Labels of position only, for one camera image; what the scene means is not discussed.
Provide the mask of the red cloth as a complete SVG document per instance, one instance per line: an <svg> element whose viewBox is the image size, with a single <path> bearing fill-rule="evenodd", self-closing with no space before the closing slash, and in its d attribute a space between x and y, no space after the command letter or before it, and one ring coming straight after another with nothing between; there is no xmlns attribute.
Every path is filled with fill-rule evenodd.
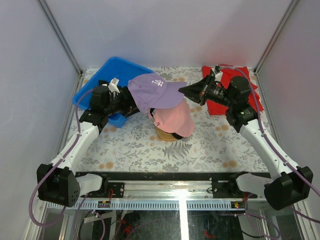
<svg viewBox="0 0 320 240"><path fill-rule="evenodd" d="M247 78L250 78L250 82L251 82L251 85L255 91L255 97L256 97L256 100L257 100L257 103L258 103L258 106L259 106L259 110L262 112L264 111L264 108L262 106L262 103L260 101L260 96L258 95L258 92L257 92L257 89L258 89L258 86L254 83L254 77L250 75L250 71L248 69L248 67L244 66L244 67L236 67L238 70L240 70L241 72L243 72ZM201 71L202 71L202 77L206 77L207 75L210 74L212 68L210 66L203 66L201 68ZM218 84L219 86L223 86L224 88L228 88L230 82L231 82L231 79L235 76L242 76L242 74L234 69L222 69L222 78L220 81L220 83ZM250 96L249 96L249 99L248 99L248 103L255 109L257 110L256 108L256 105L254 103L254 97L253 97L253 94L251 93ZM208 113L212 116L218 116L218 115L225 115L226 111L227 111L227 107L221 105L221 104L218 104L218 103L215 103L211 100L208 100L206 102L206 105L207 105L207 108L208 108Z"/></svg>

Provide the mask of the purple cap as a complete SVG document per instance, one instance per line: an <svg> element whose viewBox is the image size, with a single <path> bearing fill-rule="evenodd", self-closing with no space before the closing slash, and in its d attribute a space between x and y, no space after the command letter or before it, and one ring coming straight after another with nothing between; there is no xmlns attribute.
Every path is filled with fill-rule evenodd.
<svg viewBox="0 0 320 240"><path fill-rule="evenodd" d="M184 98L179 89L186 86L185 81L166 81L155 73L141 74L128 82L128 90L141 113L148 109L174 108Z"/></svg>

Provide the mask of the pink cap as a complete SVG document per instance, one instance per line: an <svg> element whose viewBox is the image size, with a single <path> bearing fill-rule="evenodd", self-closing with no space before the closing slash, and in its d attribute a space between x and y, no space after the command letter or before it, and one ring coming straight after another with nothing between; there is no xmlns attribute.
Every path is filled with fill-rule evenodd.
<svg viewBox="0 0 320 240"><path fill-rule="evenodd" d="M191 109L185 99L173 108L150 108L148 116L156 128L182 138L190 137L195 129Z"/></svg>

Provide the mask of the black baseball cap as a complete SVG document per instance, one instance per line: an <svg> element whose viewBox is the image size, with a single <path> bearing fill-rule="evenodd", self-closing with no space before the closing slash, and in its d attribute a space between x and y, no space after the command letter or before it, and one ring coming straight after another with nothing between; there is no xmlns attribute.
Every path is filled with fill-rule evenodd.
<svg viewBox="0 0 320 240"><path fill-rule="evenodd" d="M171 134L175 139L177 139L177 140L181 140L181 139L183 139L184 137L183 136L181 136L181 135L179 135L179 134L177 134L177 133L172 133Z"/></svg>

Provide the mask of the wooden hat stand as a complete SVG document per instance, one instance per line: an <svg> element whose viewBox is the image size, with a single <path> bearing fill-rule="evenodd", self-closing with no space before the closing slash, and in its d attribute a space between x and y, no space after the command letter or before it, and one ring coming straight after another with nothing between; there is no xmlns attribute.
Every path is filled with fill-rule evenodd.
<svg viewBox="0 0 320 240"><path fill-rule="evenodd" d="M165 142L174 142L177 140L171 133L167 133L167 132L159 129L158 127L155 128L155 132L156 132L157 136L159 137L159 139L161 139Z"/></svg>

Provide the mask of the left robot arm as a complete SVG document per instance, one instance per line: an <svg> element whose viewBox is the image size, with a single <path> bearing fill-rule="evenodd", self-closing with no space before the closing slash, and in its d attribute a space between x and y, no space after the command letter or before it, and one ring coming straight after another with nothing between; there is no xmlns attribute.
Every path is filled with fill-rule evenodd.
<svg viewBox="0 0 320 240"><path fill-rule="evenodd" d="M93 192L105 197L110 190L102 176L87 173L77 176L80 161L109 122L110 116L121 114L125 118L139 110L127 86L110 89L110 83L100 84L84 96L90 96L88 108L76 115L77 130L62 151L49 163L41 164L37 171L35 193L42 201L72 207L78 198Z"/></svg>

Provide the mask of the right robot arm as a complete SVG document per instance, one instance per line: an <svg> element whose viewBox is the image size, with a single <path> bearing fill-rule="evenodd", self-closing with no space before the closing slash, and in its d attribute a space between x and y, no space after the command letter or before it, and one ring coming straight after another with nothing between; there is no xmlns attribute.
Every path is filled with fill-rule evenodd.
<svg viewBox="0 0 320 240"><path fill-rule="evenodd" d="M249 104L252 91L246 77L235 76L223 88L213 74L179 89L201 106L208 100L225 106L228 123L251 144L268 169L269 178L245 171L232 175L228 181L229 194L237 198L251 193L264 197L273 209L282 210L308 198L314 175L309 167L300 167L292 160L270 136L258 108Z"/></svg>

